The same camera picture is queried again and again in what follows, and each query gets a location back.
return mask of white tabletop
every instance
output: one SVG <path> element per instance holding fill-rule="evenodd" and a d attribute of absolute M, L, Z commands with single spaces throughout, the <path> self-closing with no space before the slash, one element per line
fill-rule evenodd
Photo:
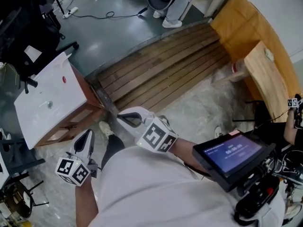
<path fill-rule="evenodd" d="M 63 52 L 35 78 L 36 88 L 28 86 L 15 100 L 20 127 L 29 149 L 87 99 Z"/>

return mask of display screen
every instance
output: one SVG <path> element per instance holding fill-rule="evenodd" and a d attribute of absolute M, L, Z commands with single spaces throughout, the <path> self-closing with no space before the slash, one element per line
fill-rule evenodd
<path fill-rule="evenodd" d="M 243 135 L 236 136 L 203 152 L 225 173 L 255 155 L 262 147 Z"/>

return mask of white cube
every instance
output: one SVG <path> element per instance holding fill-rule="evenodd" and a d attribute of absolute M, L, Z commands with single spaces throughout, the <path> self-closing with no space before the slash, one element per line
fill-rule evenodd
<path fill-rule="evenodd" d="M 82 161 L 60 157 L 55 173 L 67 183 L 82 186 L 90 174 Z"/>
<path fill-rule="evenodd" d="M 177 138 L 166 122 L 155 117 L 136 144 L 155 153 L 166 153 Z"/>

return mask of white t-shirt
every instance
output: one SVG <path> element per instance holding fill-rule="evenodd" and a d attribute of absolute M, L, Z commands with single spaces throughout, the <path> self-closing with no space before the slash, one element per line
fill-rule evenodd
<path fill-rule="evenodd" d="M 217 183 L 201 181 L 170 153 L 141 147 L 124 149 L 107 162 L 98 209 L 89 227 L 239 226 L 230 195 Z M 271 226 L 282 224 L 281 209 Z"/>

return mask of office chair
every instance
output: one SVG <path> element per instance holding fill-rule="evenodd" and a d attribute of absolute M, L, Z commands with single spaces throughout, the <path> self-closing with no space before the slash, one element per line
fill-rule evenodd
<path fill-rule="evenodd" d="M 17 71 L 19 82 L 37 87 L 37 82 L 29 77 L 38 74 L 56 56 L 72 47 L 78 49 L 77 42 L 72 42 L 56 50 L 60 33 L 58 28 L 43 19 L 38 0 L 0 0 L 0 62 L 9 63 Z M 42 54 L 32 61 L 25 50 L 32 46 Z"/>

